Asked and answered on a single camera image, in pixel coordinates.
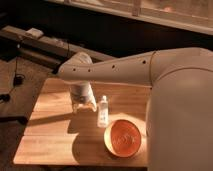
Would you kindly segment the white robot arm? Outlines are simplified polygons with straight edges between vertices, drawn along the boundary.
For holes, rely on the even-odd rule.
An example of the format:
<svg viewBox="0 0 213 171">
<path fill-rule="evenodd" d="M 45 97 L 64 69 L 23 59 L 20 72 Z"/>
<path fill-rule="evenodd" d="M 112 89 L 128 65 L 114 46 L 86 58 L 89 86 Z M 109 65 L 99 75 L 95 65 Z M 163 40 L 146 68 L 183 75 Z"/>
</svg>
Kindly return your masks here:
<svg viewBox="0 0 213 171">
<path fill-rule="evenodd" d="M 158 50 L 95 64 L 75 54 L 58 70 L 68 82 L 150 86 L 148 171 L 213 171 L 213 51 Z"/>
</svg>

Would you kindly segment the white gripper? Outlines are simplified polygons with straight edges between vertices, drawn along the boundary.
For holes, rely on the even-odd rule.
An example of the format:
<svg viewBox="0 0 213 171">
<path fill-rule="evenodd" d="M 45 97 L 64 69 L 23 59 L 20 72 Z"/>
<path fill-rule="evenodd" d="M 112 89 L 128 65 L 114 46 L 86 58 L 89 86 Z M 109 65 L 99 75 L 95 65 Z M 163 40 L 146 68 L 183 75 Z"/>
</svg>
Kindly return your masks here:
<svg viewBox="0 0 213 171">
<path fill-rule="evenodd" d="M 91 64 L 92 60 L 91 57 L 84 53 L 84 52 L 79 52 L 76 53 L 72 58 L 71 58 L 71 63 L 72 64 Z M 95 102 L 95 98 L 93 95 L 92 87 L 89 82 L 79 82 L 77 84 L 72 84 L 70 86 L 71 88 L 71 99 L 72 99 L 72 108 L 73 108 L 73 113 L 77 113 L 79 104 L 88 104 L 89 108 L 93 111 L 97 111 L 97 104 Z"/>
</svg>

